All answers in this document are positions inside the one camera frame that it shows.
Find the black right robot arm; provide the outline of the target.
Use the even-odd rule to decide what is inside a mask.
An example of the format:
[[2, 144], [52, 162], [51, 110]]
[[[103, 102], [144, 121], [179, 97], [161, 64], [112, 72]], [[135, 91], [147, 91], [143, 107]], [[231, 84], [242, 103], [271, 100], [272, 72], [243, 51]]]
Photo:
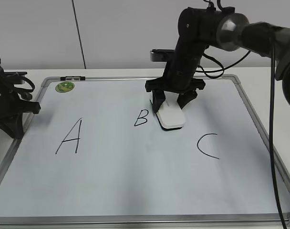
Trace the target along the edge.
[[266, 22], [250, 23], [234, 10], [212, 8], [184, 9], [178, 19], [179, 38], [174, 50], [152, 50], [154, 62], [165, 62], [161, 77], [145, 83], [152, 93], [153, 111], [165, 101], [165, 92], [178, 94], [177, 103], [184, 107], [197, 97], [205, 82], [194, 77], [205, 50], [216, 47], [227, 52], [244, 48], [276, 61], [275, 79], [290, 105], [290, 28]]

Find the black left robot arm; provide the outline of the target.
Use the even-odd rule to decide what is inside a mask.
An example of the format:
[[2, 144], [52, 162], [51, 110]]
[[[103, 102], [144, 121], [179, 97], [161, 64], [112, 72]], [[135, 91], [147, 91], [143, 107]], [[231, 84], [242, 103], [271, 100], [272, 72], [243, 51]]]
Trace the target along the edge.
[[41, 107], [32, 101], [35, 85], [27, 72], [5, 72], [0, 58], [0, 129], [14, 139], [24, 136], [23, 114], [38, 114]]

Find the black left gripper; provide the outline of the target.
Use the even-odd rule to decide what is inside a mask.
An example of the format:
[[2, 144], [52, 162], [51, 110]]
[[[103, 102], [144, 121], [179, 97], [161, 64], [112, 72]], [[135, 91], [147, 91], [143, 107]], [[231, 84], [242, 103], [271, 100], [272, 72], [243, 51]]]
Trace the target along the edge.
[[13, 139], [22, 139], [23, 113], [38, 114], [40, 104], [32, 101], [34, 83], [18, 72], [7, 75], [0, 68], [0, 129]]

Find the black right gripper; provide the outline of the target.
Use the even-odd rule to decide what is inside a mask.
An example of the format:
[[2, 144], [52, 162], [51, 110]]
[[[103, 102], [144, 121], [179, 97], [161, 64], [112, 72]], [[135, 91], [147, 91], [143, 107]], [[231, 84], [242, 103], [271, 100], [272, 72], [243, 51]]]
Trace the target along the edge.
[[153, 80], [147, 80], [145, 83], [146, 91], [152, 91], [154, 113], [157, 113], [166, 100], [164, 91], [180, 94], [177, 103], [183, 109], [189, 102], [197, 98], [195, 90], [203, 90], [206, 86], [204, 80], [194, 78], [196, 69], [192, 62], [185, 59], [179, 60], [174, 55], [171, 61], [165, 63], [163, 75]]

